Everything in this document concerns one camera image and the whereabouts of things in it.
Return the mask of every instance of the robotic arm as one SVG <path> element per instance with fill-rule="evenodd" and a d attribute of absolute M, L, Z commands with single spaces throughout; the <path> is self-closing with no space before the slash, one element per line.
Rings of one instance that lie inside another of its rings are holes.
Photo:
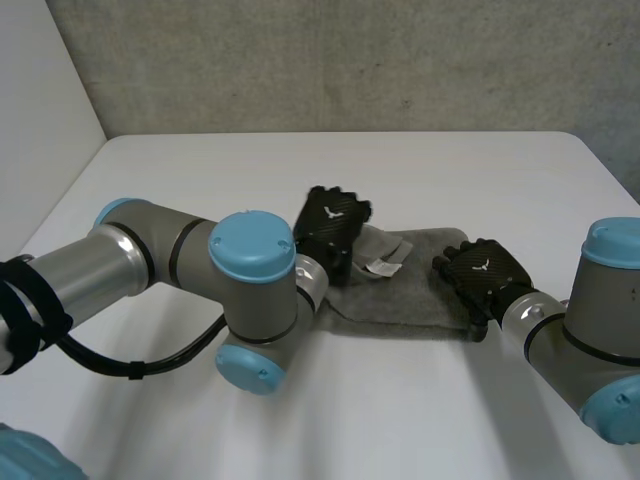
<path fill-rule="evenodd" d="M 434 260 L 476 328 L 495 318 L 531 366 L 609 443 L 640 442 L 640 219 L 594 223 L 568 308 L 495 241 Z"/>
<path fill-rule="evenodd" d="M 322 187 L 309 193 L 293 232 L 267 212 L 216 223 L 116 200 L 85 239 L 0 266 L 0 371 L 16 371 L 99 311 L 164 282 L 222 304 L 229 334 L 218 370 L 239 388 L 271 393 L 329 284 L 348 279 L 352 244 L 370 215 L 355 194 Z"/>

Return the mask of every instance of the white table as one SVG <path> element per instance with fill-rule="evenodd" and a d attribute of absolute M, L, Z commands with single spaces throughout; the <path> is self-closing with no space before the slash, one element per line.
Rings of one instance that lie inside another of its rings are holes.
<path fill-rule="evenodd" d="M 132 136 L 105 145 L 25 251 L 81 238 L 123 196 L 211 219 L 260 208 L 293 223 L 316 184 L 370 199 L 381 228 L 497 238 L 560 299 L 589 225 L 640 215 L 562 133 Z M 108 355 L 150 360 L 219 313 L 158 285 L 74 335 Z M 313 332 L 273 398 L 220 377 L 221 338 L 186 367 L 142 382 L 90 373 L 51 348 L 0 380 L 2 420 L 48 438 L 99 479 L 640 478 L 640 447 L 596 437 L 498 328 L 482 344 Z"/>

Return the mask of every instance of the light blue joint cap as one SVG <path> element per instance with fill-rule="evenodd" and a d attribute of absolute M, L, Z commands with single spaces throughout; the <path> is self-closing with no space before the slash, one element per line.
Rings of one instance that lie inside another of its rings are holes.
<path fill-rule="evenodd" d="M 580 419 L 615 445 L 640 443 L 640 375 L 602 387 L 580 409 Z"/>
<path fill-rule="evenodd" d="M 582 244 L 582 255 L 607 267 L 640 269 L 640 218 L 598 220 L 591 225 Z"/>
<path fill-rule="evenodd" d="M 96 221 L 93 222 L 93 226 L 95 227 L 100 225 L 102 221 L 105 219 L 105 217 L 109 215 L 109 213 L 111 213 L 111 210 L 113 210 L 114 208 L 119 207 L 123 203 L 132 202 L 134 200 L 138 202 L 147 202 L 147 200 L 142 200 L 141 198 L 129 198 L 129 197 L 118 198 L 117 200 L 113 200 L 112 202 L 107 203 L 107 205 L 102 210 L 100 210 L 100 213 L 98 214 L 98 218 L 96 218 Z"/>
<path fill-rule="evenodd" d="M 234 213 L 209 235 L 209 256 L 225 275 L 246 283 L 272 283 L 287 275 L 296 261 L 287 222 L 258 210 Z"/>
<path fill-rule="evenodd" d="M 216 366 L 229 383 L 256 395 L 275 392 L 285 377 L 284 370 L 273 361 L 237 345 L 218 348 Z"/>
<path fill-rule="evenodd" d="M 0 478 L 86 480 L 89 477 L 44 438 L 7 428 L 0 431 Z"/>

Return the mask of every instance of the white wall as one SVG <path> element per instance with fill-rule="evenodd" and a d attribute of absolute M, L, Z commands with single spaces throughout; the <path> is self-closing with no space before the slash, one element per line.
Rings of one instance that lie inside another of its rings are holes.
<path fill-rule="evenodd" d="M 0 0 L 0 261 L 104 143 L 44 0 Z"/>

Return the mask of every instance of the gray wall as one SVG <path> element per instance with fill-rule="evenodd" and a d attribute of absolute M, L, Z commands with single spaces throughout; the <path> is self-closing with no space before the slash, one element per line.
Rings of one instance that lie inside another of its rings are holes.
<path fill-rule="evenodd" d="M 561 130 L 640 198 L 638 0 L 48 0 L 108 136 Z"/>

